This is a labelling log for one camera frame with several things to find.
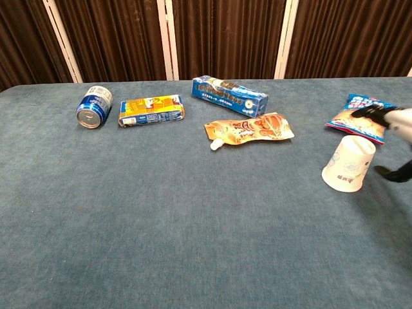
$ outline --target blue can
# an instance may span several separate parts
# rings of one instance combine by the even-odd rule
[[[112,103],[113,96],[109,90],[102,86],[91,87],[77,106],[79,124],[95,129],[107,119]]]

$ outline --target blue snack box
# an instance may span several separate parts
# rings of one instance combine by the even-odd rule
[[[192,95],[249,117],[265,113],[268,95],[208,75],[193,79]]]

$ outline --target can lid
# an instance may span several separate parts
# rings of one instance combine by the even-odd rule
[[[100,125],[99,115],[90,109],[82,109],[77,113],[79,124],[89,129],[95,129]]]

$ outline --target white cap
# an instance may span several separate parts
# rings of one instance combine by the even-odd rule
[[[217,150],[218,148],[220,148],[221,146],[224,145],[224,141],[221,138],[217,138],[215,139],[212,143],[211,143],[211,149],[213,151]]]

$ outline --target snack package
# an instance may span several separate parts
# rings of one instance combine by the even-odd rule
[[[165,95],[122,101],[118,124],[121,127],[142,126],[155,122],[181,120],[184,117],[185,109],[180,96]]]
[[[265,93],[208,75],[193,79],[192,95],[249,117],[265,113],[268,103]]]
[[[392,104],[378,100],[377,98],[351,93],[342,111],[327,122],[326,126],[335,127],[350,134],[360,135],[383,145],[385,127],[373,122],[369,118],[355,118],[351,115],[354,111],[372,104],[385,108],[393,107]]]
[[[251,140],[286,140],[294,137],[288,121],[278,113],[269,113],[249,120],[218,120],[205,124],[207,136],[213,140],[212,150],[223,144],[240,145]]]

